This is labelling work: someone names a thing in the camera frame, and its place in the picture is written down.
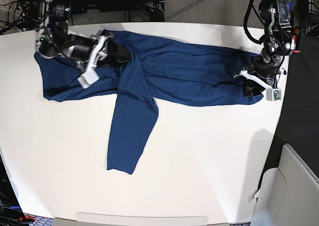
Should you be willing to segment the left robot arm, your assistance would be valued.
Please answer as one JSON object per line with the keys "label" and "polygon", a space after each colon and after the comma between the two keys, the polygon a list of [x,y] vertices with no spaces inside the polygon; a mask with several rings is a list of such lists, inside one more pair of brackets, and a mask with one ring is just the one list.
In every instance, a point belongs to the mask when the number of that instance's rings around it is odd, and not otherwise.
{"label": "left robot arm", "polygon": [[[248,30],[251,11],[259,17],[264,28],[264,34],[259,39],[255,39]],[[251,64],[239,73],[245,79],[244,96],[253,97],[265,92],[267,100],[281,100],[283,93],[279,81],[281,76],[287,74],[282,65],[286,57],[297,52],[289,1],[249,0],[243,26],[246,36],[253,43],[263,45],[261,53],[251,57]]]}

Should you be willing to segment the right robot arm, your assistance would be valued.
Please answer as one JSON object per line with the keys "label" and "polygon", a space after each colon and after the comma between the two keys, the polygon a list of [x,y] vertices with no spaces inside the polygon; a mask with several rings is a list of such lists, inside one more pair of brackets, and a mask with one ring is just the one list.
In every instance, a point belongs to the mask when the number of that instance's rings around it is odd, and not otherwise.
{"label": "right robot arm", "polygon": [[90,37],[69,34],[70,16],[71,0],[40,1],[35,49],[43,58],[61,55],[81,72],[99,65],[120,67],[132,59],[125,47],[114,42],[111,32],[101,30]]}

